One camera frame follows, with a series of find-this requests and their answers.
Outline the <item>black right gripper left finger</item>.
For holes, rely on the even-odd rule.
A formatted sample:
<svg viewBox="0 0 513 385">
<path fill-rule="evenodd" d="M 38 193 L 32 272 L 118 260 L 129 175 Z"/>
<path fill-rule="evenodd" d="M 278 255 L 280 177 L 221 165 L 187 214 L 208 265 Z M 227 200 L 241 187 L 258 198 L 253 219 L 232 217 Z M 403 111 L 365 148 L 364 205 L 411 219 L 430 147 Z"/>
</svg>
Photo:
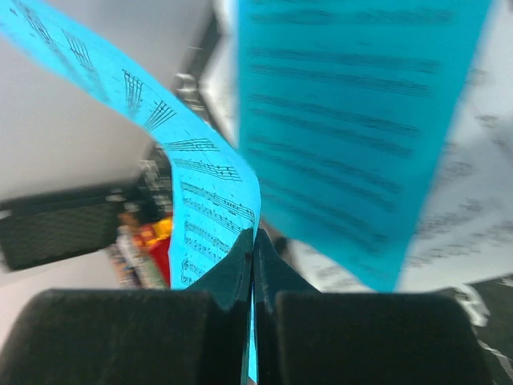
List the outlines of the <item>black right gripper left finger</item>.
<svg viewBox="0 0 513 385">
<path fill-rule="evenodd" d="M 245 384 L 253 231 L 185 290 L 46 290 L 1 352 L 4 384 Z"/>
</svg>

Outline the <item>blue sheet music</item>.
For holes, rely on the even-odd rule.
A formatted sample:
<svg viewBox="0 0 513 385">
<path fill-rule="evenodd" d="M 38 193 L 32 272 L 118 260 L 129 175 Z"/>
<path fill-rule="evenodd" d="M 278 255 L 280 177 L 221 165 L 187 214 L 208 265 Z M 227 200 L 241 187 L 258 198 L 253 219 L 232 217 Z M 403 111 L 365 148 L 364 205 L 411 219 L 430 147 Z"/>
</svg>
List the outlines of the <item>blue sheet music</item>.
<svg viewBox="0 0 513 385">
<path fill-rule="evenodd" d="M 242 1 L 239 149 L 265 220 L 396 286 L 488 1 Z"/>
<path fill-rule="evenodd" d="M 184 140 L 173 143 L 174 148 L 210 151 L 213 156 L 227 158 L 228 166 L 218 168 L 217 172 L 228 177 L 243 170 L 244 165 L 233 150 L 173 95 L 160 90 L 152 79 L 128 61 L 111 65 L 110 46 L 56 10 L 38 2 L 4 1 L 1 30 L 51 70 L 67 76 L 72 83 L 159 138 L 166 136 L 166 127 L 174 128 L 184 135 Z M 168 162 L 172 168 L 167 145 L 155 145 L 146 160 L 159 164 Z M 172 213 L 178 212 L 179 193 L 190 186 L 187 177 L 180 177 L 172 169 Z M 221 248 L 221 257 L 216 259 L 215 265 L 227 256 L 242 231 L 253 231 L 254 207 L 251 200 L 231 204 L 236 223 L 230 226 L 230 234 L 224 235 L 219 229 L 212 231 Z M 185 281 L 185 289 L 210 270 L 192 260 L 187 260 L 185 265 L 196 275 L 195 280 Z"/>
</svg>

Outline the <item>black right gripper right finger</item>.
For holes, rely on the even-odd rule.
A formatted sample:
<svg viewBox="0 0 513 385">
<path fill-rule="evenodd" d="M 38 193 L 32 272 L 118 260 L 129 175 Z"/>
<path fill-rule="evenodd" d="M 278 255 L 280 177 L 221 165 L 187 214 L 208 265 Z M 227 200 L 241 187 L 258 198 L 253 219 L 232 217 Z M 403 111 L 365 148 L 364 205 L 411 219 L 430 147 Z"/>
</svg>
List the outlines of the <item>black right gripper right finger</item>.
<svg viewBox="0 0 513 385">
<path fill-rule="evenodd" d="M 467 315 L 438 294 L 323 294 L 277 254 L 253 249 L 260 384 L 489 384 Z"/>
</svg>

